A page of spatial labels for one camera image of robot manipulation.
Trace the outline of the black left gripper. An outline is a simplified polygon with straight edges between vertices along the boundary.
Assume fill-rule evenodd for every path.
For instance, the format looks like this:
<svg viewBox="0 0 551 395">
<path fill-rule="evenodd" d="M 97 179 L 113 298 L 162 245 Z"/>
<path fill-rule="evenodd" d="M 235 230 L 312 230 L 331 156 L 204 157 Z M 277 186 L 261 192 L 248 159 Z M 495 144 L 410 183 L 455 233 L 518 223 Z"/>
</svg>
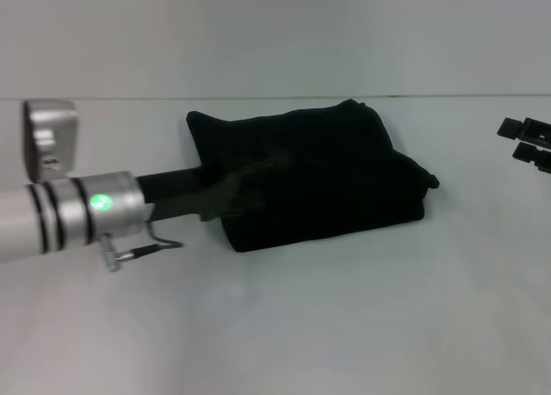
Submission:
<svg viewBox="0 0 551 395">
<path fill-rule="evenodd" d="M 145 203 L 152 206 L 149 221 L 190 214 L 198 215 L 203 221 L 222 214 L 224 218 L 238 218 L 265 207 L 261 194 L 236 197 L 240 181 L 275 180 L 285 176 L 293 165 L 294 158 L 288 150 L 241 151 L 234 158 L 234 170 L 222 164 L 208 164 L 139 176 L 137 183 Z"/>
</svg>

